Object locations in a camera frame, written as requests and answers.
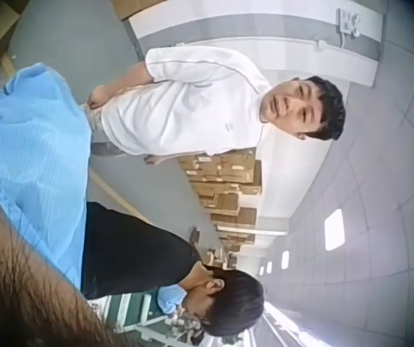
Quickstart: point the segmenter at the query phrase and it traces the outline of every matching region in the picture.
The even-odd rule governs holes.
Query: white shirt
[[[102,109],[108,138],[133,154],[208,155],[255,147],[271,86],[243,54],[225,48],[153,48],[145,58],[154,84],[112,98]]]

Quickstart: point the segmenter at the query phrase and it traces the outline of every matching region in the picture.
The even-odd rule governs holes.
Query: hair
[[[5,225],[0,217],[3,237]],[[7,241],[19,249],[14,239]],[[38,272],[29,266],[32,251],[20,249],[0,251],[0,346],[136,347],[126,334],[108,327],[79,294],[75,303],[64,303],[55,285],[37,279]]]
[[[307,81],[313,82],[320,91],[318,99],[323,104],[321,128],[305,135],[320,140],[337,140],[344,131],[345,105],[342,93],[328,80],[312,76]]]
[[[207,312],[203,329],[212,336],[237,335],[254,326],[264,311],[263,286],[254,277],[239,270],[223,270],[204,265],[224,288],[212,294],[214,302]]]

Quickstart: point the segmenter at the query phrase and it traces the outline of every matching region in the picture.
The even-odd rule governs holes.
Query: man's hand
[[[94,88],[93,92],[91,92],[87,104],[90,109],[93,110],[95,108],[102,107],[105,103],[111,100],[113,96],[114,94],[110,92],[110,89],[108,87],[105,85],[99,85],[98,87]]]
[[[147,155],[144,157],[144,162],[147,165],[158,165],[166,159],[167,157],[164,155]]]

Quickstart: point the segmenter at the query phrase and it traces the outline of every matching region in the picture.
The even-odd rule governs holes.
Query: pants
[[[124,151],[114,145],[107,137],[102,122],[102,107],[91,110],[87,104],[82,105],[91,131],[91,154],[100,157],[114,157],[124,154]]]

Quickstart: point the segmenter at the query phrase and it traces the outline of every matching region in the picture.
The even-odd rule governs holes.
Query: wall socket
[[[339,9],[339,30],[343,34],[358,36],[358,24],[360,15],[346,9]]]

